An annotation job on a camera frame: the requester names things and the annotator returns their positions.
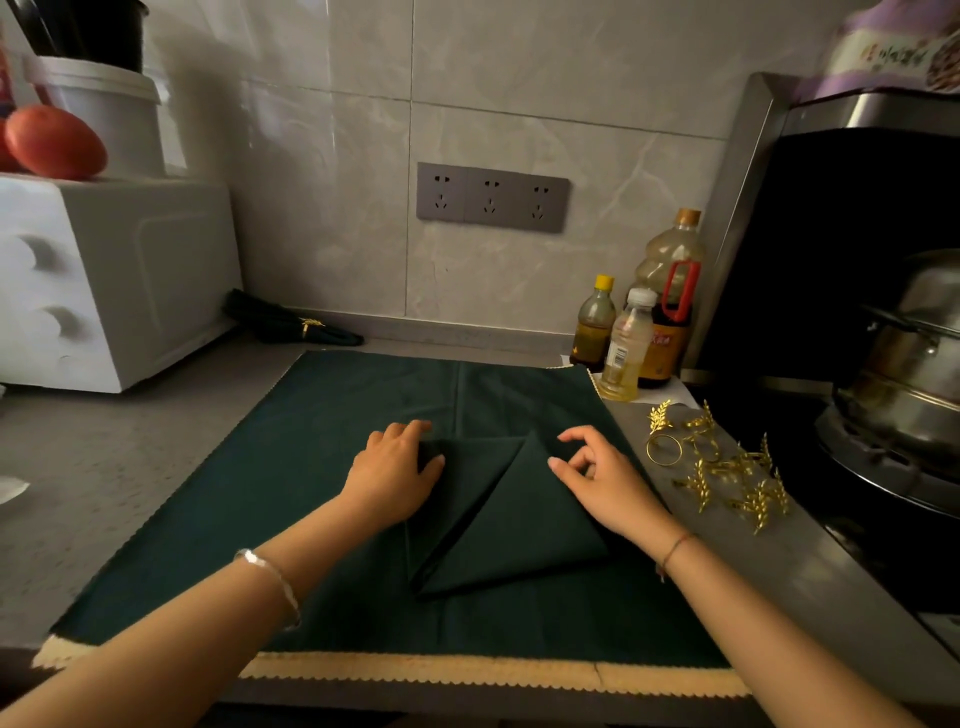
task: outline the gray countertop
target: gray countertop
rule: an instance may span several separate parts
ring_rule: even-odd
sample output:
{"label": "gray countertop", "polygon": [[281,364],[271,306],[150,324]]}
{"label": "gray countertop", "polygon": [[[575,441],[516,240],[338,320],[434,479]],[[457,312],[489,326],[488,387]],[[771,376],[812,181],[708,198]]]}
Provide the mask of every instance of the gray countertop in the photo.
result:
{"label": "gray countertop", "polygon": [[[558,363],[556,355],[545,353],[397,341],[373,340],[364,350],[528,366]],[[22,666],[14,657],[40,646],[86,582],[302,351],[231,336],[123,395],[13,388],[0,400],[0,473],[32,483],[0,506],[0,657],[7,658],[8,675],[10,665]],[[610,407],[642,456],[647,408]],[[660,490],[677,516],[722,557],[880,688],[904,702],[960,705],[960,663],[801,509],[754,537],[732,511],[697,514],[687,493]],[[238,681],[231,699],[662,725],[762,722],[749,700],[291,682],[299,684]]]}

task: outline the white bottle cap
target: white bottle cap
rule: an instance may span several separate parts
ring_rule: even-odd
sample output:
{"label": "white bottle cap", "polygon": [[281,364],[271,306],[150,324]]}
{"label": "white bottle cap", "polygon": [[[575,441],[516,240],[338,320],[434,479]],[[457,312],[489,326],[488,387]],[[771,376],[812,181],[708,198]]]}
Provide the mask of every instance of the white bottle cap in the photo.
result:
{"label": "white bottle cap", "polygon": [[627,294],[627,303],[653,308],[657,305],[657,294],[649,288],[631,288],[630,293]]}

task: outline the red bottle handle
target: red bottle handle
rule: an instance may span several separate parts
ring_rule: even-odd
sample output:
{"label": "red bottle handle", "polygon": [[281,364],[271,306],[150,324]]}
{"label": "red bottle handle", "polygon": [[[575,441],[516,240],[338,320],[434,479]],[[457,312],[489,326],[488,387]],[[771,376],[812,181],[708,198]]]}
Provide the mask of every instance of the red bottle handle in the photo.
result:
{"label": "red bottle handle", "polygon": [[[673,277],[677,273],[677,268],[682,265],[688,265],[690,270],[686,274],[686,283],[684,283],[684,292],[680,295],[680,306],[676,311],[670,311],[666,307],[667,300],[670,297],[670,287],[673,285]],[[675,260],[670,266],[670,274],[666,277],[666,285],[663,286],[663,295],[660,297],[660,310],[663,315],[674,323],[679,324],[686,319],[690,313],[690,307],[693,305],[693,292],[697,288],[697,279],[700,277],[700,263],[696,260]]]}

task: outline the yellow bottle cap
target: yellow bottle cap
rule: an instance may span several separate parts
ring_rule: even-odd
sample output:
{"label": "yellow bottle cap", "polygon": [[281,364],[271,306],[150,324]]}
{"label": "yellow bottle cap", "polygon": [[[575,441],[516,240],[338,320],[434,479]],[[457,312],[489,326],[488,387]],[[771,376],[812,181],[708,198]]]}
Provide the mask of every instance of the yellow bottle cap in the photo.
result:
{"label": "yellow bottle cap", "polygon": [[673,221],[674,225],[689,225],[692,228],[696,228],[700,225],[700,214],[699,209],[681,207],[680,212],[677,213],[677,217]]}
{"label": "yellow bottle cap", "polygon": [[599,288],[601,291],[613,291],[613,276],[597,276],[593,287]]}

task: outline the oil bottle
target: oil bottle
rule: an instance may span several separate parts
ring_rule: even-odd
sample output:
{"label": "oil bottle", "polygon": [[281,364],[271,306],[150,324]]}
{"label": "oil bottle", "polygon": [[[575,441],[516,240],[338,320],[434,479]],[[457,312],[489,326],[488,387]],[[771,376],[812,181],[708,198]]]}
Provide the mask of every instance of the oil bottle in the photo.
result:
{"label": "oil bottle", "polygon": [[604,358],[610,346],[610,331],[616,319],[616,306],[610,298],[612,290],[611,276],[597,276],[593,295],[584,301],[577,315],[570,363],[583,364],[595,373],[603,371]]}
{"label": "oil bottle", "polygon": [[682,207],[673,228],[647,243],[646,257],[636,267],[631,289],[649,288],[659,295],[653,309],[653,341],[640,367],[640,387],[666,384],[686,348],[693,292],[705,255],[697,237],[700,215],[698,209]]}

